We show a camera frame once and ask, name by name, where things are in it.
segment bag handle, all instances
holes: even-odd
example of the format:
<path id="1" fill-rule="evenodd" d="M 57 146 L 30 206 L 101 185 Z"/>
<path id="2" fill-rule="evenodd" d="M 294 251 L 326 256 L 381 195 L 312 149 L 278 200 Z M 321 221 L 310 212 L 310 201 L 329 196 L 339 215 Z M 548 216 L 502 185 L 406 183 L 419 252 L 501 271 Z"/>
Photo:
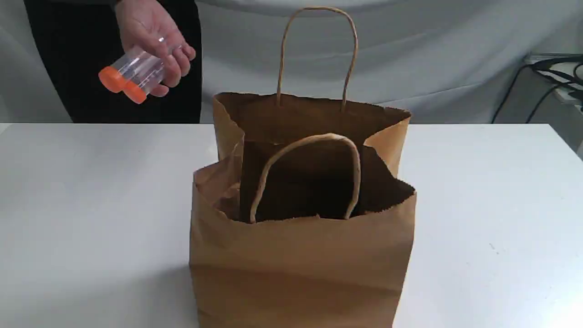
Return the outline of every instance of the bag handle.
<path id="1" fill-rule="evenodd" d="M 354 21 L 352 21 L 352 18 L 350 17 L 350 15 L 348 15 L 348 13 L 346 13 L 345 11 L 343 11 L 341 9 L 334 8 L 334 7 L 327 7 L 327 6 L 310 6 L 310 7 L 305 7 L 303 9 L 300 9 L 290 17 L 290 20 L 287 23 L 286 29 L 283 32 L 282 53 L 281 53 L 280 61 L 279 61 L 279 77 L 278 77 L 278 93 L 277 93 L 278 107 L 281 107 L 281 105 L 282 105 L 283 57 L 284 57 L 284 53 L 286 51 L 287 32 L 288 32 L 290 25 L 292 24 L 292 21 L 294 20 L 294 18 L 296 18 L 296 16 L 302 11 L 336 12 L 336 13 L 340 13 L 340 14 L 344 15 L 346 17 L 346 19 L 348 19 L 348 22 L 350 23 L 350 27 L 352 28 L 352 35 L 354 36 L 354 51 L 352 52 L 352 61 L 350 62 L 350 67 L 348 68 L 348 73 L 346 74 L 346 79 L 344 80 L 344 90 L 342 91 L 342 107 L 340 107 L 340 111 L 344 111 L 344 108 L 346 107 L 346 89 L 348 88 L 348 81 L 350 80 L 350 75 L 352 74 L 352 69 L 354 68 L 354 62 L 356 62 L 356 54 L 359 52 L 359 38 L 356 35 L 356 27 L 354 26 Z"/>
<path id="2" fill-rule="evenodd" d="M 271 156 L 267 163 L 263 168 L 263 172 L 259 177 L 259 186 L 257 188 L 257 194 L 255 195 L 255 199 L 253 199 L 253 203 L 251 204 L 251 213 L 250 213 L 250 221 L 252 224 L 256 223 L 255 214 L 257 213 L 257 208 L 259 207 L 259 203 L 261 202 L 261 198 L 263 197 L 263 192 L 265 191 L 265 184 L 267 182 L 267 175 L 269 174 L 269 170 L 271 166 L 277 162 L 283 155 L 289 153 L 290 151 L 305 146 L 308 144 L 313 144 L 315 142 L 320 141 L 342 141 L 344 142 L 352 152 L 352 165 L 354 168 L 353 171 L 353 180 L 354 180 L 354 189 L 352 190 L 352 199 L 348 204 L 348 209 L 344 215 L 344 219 L 350 218 L 350 214 L 354 211 L 356 203 L 359 201 L 359 194 L 360 194 L 360 155 L 359 150 L 356 148 L 356 145 L 352 140 L 348 139 L 347 137 L 339 134 L 334 133 L 327 133 L 327 134 L 318 134 L 312 135 L 310 137 L 306 137 L 300 139 L 296 142 L 292 142 L 291 144 L 285 146 L 284 148 L 280 149 L 279 152 L 275 153 L 275 155 Z"/>

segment person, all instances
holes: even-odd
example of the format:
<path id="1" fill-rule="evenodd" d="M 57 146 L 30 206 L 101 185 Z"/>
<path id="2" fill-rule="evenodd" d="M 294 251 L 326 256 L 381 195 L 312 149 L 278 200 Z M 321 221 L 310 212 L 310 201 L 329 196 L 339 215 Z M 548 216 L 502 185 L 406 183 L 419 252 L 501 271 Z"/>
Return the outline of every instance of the person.
<path id="1" fill-rule="evenodd" d="M 43 64 L 74 123 L 199 122 L 201 28 L 194 0 L 24 4 Z M 177 44 L 170 53 L 169 45 Z M 133 46 L 164 60 L 163 85 L 142 104 L 108 91 L 97 76 Z"/>

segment white backdrop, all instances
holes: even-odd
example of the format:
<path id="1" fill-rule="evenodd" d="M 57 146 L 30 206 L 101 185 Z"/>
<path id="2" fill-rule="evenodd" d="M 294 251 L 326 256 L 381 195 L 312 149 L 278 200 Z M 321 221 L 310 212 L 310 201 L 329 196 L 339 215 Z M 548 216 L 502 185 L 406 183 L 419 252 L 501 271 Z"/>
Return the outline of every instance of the white backdrop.
<path id="1" fill-rule="evenodd" d="M 417 122 L 486 122 L 505 71 L 583 11 L 580 0 L 204 0 L 203 120 L 222 91 L 275 92 L 287 18 L 333 5 L 356 23 L 360 52 L 349 99 L 414 112 Z M 283 90 L 339 97 L 352 50 L 344 18 L 299 18 L 290 29 Z M 0 1 L 0 121 L 65 121 L 22 0 Z"/>

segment brown paper bag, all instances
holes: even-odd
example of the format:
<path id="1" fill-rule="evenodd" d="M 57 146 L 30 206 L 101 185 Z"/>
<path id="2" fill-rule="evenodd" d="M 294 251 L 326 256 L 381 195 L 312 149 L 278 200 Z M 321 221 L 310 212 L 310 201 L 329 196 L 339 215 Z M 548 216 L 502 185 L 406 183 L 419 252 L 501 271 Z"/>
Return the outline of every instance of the brown paper bag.
<path id="1" fill-rule="evenodd" d="M 391 327 L 413 243 L 413 187 L 375 149 L 340 135 L 273 145 L 266 159 L 254 158 L 256 146 L 194 175 L 200 327 Z M 257 177 L 255 189 L 243 189 L 246 175 Z"/>
<path id="2" fill-rule="evenodd" d="M 296 97 L 281 92 L 287 32 L 293 19 L 304 10 L 337 12 L 350 22 L 354 35 L 354 52 L 346 75 L 342 100 Z M 213 116 L 219 159 L 230 154 L 243 136 L 245 141 L 289 144 L 310 135 L 331 132 L 345 135 L 359 146 L 364 144 L 376 149 L 391 172 L 397 175 L 410 113 L 346 100 L 348 81 L 357 52 L 356 28 L 346 12 L 337 8 L 314 6 L 294 13 L 283 33 L 277 93 L 265 96 L 220 93 L 214 97 Z"/>

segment kraft paper bag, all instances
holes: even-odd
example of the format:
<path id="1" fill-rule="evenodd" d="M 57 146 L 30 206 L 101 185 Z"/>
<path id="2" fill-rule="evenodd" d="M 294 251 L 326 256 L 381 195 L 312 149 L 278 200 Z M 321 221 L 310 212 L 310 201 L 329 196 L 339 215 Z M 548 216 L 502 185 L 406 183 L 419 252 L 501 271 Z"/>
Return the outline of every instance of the kraft paper bag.
<path id="1" fill-rule="evenodd" d="M 304 10 L 340 13 L 348 19 L 352 27 L 354 52 L 346 75 L 342 100 L 282 94 L 287 32 L 293 19 Z M 219 159 L 230 154 L 242 137 L 245 141 L 289 144 L 310 135 L 331 132 L 345 135 L 357 145 L 367 145 L 376 149 L 391 172 L 397 175 L 410 113 L 346 100 L 348 81 L 357 52 L 356 28 L 346 12 L 337 8 L 313 6 L 294 13 L 283 33 L 277 93 L 274 95 L 220 93 L 214 97 L 213 116 Z"/>
<path id="2" fill-rule="evenodd" d="M 271 145 L 268 158 L 262 147 L 241 138 L 194 174 L 200 327 L 391 327 L 413 244 L 414 188 L 374 148 L 341 135 Z"/>

